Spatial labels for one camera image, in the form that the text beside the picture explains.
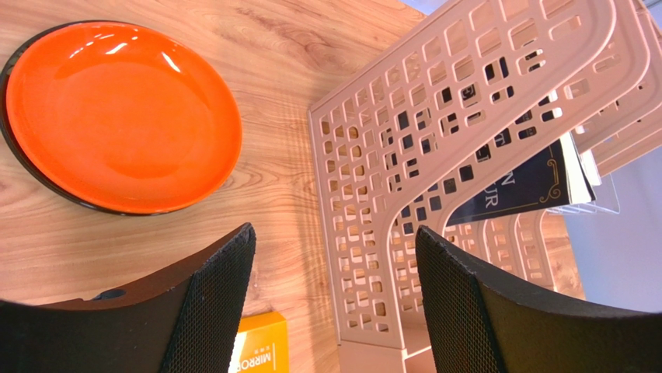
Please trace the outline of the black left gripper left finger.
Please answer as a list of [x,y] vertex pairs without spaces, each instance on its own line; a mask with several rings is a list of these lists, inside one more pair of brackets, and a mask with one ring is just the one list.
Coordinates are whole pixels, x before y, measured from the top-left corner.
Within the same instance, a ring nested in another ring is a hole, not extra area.
[[256,233],[207,248],[96,297],[1,303],[3,372],[227,372]]

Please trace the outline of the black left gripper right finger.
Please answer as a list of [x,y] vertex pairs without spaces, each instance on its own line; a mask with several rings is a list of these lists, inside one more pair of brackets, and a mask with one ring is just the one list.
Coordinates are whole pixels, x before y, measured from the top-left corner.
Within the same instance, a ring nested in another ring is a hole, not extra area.
[[659,372],[661,316],[572,298],[422,225],[423,310],[439,372]]

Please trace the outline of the orange plate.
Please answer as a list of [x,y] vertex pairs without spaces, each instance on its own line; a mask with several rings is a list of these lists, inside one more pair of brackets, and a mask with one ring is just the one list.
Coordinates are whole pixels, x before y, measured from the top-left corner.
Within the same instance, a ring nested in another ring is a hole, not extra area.
[[28,48],[6,97],[29,159],[58,186],[118,211],[167,214],[211,195],[242,150],[231,90],[163,33],[106,20]]

